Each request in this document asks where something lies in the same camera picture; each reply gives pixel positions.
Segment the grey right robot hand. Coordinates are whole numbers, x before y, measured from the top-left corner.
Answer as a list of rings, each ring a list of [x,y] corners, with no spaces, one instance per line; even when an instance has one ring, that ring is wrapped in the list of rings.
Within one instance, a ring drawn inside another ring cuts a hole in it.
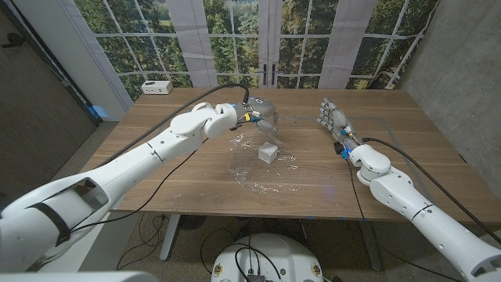
[[[339,143],[354,133],[354,127],[343,111],[328,98],[325,98],[321,103],[320,115],[316,120],[326,127]]]

